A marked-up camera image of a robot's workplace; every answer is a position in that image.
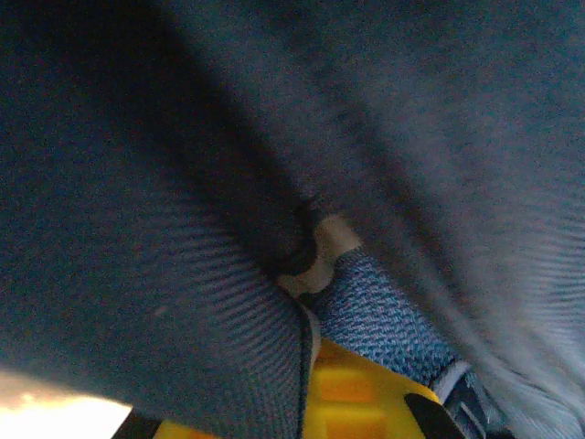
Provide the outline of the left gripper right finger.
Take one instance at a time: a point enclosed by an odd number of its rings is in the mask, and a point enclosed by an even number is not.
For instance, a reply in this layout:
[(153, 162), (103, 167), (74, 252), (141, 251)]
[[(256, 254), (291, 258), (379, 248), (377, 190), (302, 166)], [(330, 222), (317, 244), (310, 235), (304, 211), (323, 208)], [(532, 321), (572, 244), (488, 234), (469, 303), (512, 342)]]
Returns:
[(306, 399), (305, 438), (485, 438), (487, 416), (453, 363), (438, 381), (418, 382), (323, 339)]

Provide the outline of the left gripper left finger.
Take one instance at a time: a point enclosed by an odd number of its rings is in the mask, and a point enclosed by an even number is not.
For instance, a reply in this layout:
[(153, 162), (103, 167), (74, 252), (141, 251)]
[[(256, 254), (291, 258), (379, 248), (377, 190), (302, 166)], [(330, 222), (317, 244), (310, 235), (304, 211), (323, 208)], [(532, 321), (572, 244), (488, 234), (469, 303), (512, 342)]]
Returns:
[(213, 434), (143, 416), (132, 410), (116, 431), (116, 439), (216, 439)]

